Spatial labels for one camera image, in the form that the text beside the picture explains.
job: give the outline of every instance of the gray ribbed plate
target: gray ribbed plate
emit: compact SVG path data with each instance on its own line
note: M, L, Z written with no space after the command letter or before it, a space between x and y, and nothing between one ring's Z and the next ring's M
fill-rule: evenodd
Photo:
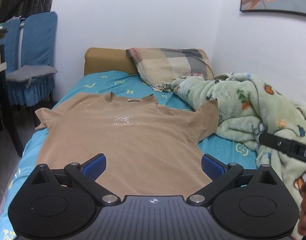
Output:
M241 240L223 230L204 207L186 204L182 196L127 196L105 207L83 232L67 240Z

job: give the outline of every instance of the blanket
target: blanket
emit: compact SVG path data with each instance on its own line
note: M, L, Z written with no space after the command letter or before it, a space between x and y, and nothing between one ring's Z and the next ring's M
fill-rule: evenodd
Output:
M220 111L216 134L255 150L257 166L270 164L300 207L298 179L306 173L306 164L260 145L258 138L267 131L306 144L306 104L286 98L268 82L247 73L228 73L213 81L183 77L171 89L195 110L216 98Z

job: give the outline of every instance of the plaid pillowcase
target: plaid pillowcase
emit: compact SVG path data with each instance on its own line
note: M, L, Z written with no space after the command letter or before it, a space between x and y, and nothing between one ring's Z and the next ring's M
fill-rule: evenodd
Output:
M183 76L214 80L210 61L202 49L131 48L126 50L141 79L155 91L172 91L171 83Z

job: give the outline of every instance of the brown headboard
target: brown headboard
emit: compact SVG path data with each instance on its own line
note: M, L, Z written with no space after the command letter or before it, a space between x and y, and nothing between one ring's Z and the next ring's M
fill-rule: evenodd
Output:
M84 76L97 72L119 70L138 74L134 61L123 49L89 48L85 53Z

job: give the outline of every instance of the t-shirt sleeve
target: t-shirt sleeve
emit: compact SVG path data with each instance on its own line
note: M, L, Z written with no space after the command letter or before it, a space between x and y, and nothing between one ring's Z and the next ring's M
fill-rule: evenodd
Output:
M52 126L56 123L56 121L67 111L72 109L77 104L81 103L90 94L88 93L79 93L74 97L64 101L63 103L59 104L54 110L48 108L40 108L35 111L36 116L40 119L41 124L35 128L35 130L41 130L43 128L48 128L49 130Z
M215 133L218 127L219 110L217 100L211 100L201 105L188 121L197 142Z

